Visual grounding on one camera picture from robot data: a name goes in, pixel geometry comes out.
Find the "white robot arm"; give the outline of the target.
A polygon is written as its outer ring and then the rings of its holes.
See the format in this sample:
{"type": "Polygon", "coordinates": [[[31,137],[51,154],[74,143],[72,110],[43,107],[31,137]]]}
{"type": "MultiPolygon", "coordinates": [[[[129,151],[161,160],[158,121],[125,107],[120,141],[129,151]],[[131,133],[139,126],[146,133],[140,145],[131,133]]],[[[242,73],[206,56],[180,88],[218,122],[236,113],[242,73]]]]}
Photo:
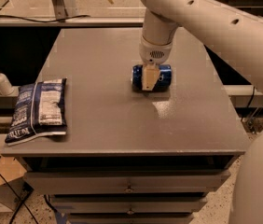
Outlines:
{"type": "MultiPolygon", "coordinates": [[[[155,87],[174,32],[184,27],[263,93],[263,19],[215,0],[141,0],[146,7],[140,56],[145,91],[155,87]]],[[[228,224],[263,224],[263,131],[245,152],[228,224]]]]}

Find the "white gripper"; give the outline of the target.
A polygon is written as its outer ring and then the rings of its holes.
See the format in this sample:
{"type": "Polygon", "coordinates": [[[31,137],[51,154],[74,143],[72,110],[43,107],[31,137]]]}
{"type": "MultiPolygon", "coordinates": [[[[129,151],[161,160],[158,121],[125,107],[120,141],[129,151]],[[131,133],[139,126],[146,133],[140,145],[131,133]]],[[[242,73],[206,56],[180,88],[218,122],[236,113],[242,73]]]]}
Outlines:
{"type": "Polygon", "coordinates": [[[152,91],[158,82],[160,70],[157,64],[165,63],[170,55],[173,42],[154,40],[141,37],[139,44],[139,54],[144,63],[142,68],[142,90],[152,91]]]}

